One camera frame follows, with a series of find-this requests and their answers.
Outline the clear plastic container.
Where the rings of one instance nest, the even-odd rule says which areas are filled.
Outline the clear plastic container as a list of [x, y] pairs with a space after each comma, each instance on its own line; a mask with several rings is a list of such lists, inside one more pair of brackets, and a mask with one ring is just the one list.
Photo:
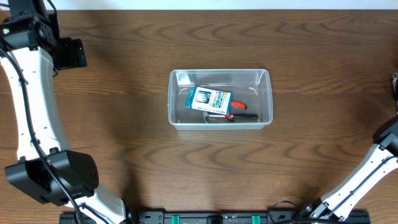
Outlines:
[[[185, 107], [189, 91], [196, 86], [228, 91], [232, 101], [247, 106], [246, 110], [230, 108], [230, 114], [256, 114], [258, 119], [203, 120], [200, 110]], [[239, 130], [262, 129], [273, 120], [272, 88], [269, 72], [265, 69], [191, 69], [170, 73], [168, 119], [177, 130]]]

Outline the blue white screwdriver box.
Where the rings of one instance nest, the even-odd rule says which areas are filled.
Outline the blue white screwdriver box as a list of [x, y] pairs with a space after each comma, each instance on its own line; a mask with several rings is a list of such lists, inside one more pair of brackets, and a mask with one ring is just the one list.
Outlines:
[[232, 99], [233, 94], [231, 92], [196, 86], [189, 91], [185, 107], [209, 113], [228, 115]]

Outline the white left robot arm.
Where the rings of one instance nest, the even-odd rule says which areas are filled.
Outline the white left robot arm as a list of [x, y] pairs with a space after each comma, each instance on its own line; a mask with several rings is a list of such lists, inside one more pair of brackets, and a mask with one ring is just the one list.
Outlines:
[[57, 108], [53, 79], [87, 65], [83, 43], [61, 37], [56, 13], [40, 0], [9, 0], [1, 23], [1, 66], [11, 87], [19, 142], [7, 181], [39, 203], [74, 209], [70, 223], [131, 223], [124, 200], [99, 183], [93, 158], [72, 150]]

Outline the red black pliers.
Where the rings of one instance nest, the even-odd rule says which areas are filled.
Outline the red black pliers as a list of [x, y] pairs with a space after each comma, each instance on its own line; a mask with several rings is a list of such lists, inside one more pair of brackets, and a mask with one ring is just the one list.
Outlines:
[[[232, 101], [231, 103], [230, 103], [230, 105], [231, 105], [231, 107], [232, 108], [240, 108], [240, 109], [243, 109], [243, 110], [246, 110], [247, 109], [247, 106], [244, 104], [244, 103], [242, 103], [242, 102], [239, 102], [239, 101]], [[225, 118], [229, 121], [229, 122], [234, 122], [234, 116], [232, 115], [232, 114], [227, 114], [226, 116], [225, 116]]]

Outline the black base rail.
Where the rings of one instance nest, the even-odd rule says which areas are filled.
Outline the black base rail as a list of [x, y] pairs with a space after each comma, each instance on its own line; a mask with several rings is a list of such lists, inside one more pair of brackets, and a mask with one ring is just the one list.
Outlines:
[[[237, 223], [237, 224], [271, 224], [293, 219], [294, 211], [271, 210], [270, 212], [254, 213], [163, 213], [163, 212], [141, 212], [135, 215], [138, 223], [145, 224], [210, 224], [210, 223]], [[352, 224], [370, 224], [371, 219], [368, 212], [353, 212], [344, 221]], [[61, 214], [59, 224], [76, 223], [72, 214]]]

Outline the silver wrench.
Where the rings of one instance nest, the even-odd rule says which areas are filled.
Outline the silver wrench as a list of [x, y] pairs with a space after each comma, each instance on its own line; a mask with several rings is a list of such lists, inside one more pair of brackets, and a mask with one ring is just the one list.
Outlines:
[[393, 86], [397, 86], [397, 82], [398, 82], [398, 73], [395, 72], [392, 74], [392, 84]]

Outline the small claw hammer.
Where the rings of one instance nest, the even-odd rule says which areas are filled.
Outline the small claw hammer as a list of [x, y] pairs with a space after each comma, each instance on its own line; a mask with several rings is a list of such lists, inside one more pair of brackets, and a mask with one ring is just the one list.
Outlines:
[[211, 119], [226, 119], [230, 123], [233, 123], [235, 119], [258, 119], [258, 115], [256, 114], [215, 114], [209, 112], [202, 112], [203, 120], [205, 123], [208, 123], [208, 120]]

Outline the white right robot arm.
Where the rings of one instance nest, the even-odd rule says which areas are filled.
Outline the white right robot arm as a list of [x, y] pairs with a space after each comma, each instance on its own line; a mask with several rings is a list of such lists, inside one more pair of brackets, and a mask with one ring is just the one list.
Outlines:
[[360, 164], [334, 190], [303, 209], [299, 218], [348, 219], [353, 207], [388, 173], [397, 169], [397, 117], [373, 134], [373, 144]]

